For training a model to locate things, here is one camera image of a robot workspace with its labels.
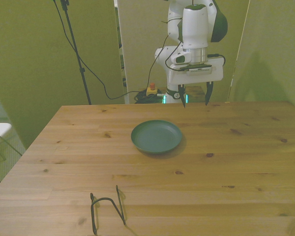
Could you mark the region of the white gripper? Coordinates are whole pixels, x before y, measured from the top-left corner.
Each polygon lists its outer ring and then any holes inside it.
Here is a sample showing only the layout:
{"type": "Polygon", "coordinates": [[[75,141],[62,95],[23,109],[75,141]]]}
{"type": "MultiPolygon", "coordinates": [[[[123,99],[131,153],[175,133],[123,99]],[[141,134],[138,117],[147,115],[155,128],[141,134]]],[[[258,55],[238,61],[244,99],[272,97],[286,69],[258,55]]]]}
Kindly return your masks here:
{"type": "Polygon", "coordinates": [[[205,105],[209,103],[213,91],[213,82],[223,79],[223,58],[208,59],[205,65],[197,65],[197,68],[187,71],[178,71],[183,65],[170,66],[168,71],[168,82],[172,85],[178,85],[178,92],[181,102],[186,107],[185,84],[206,83],[205,105]]]}

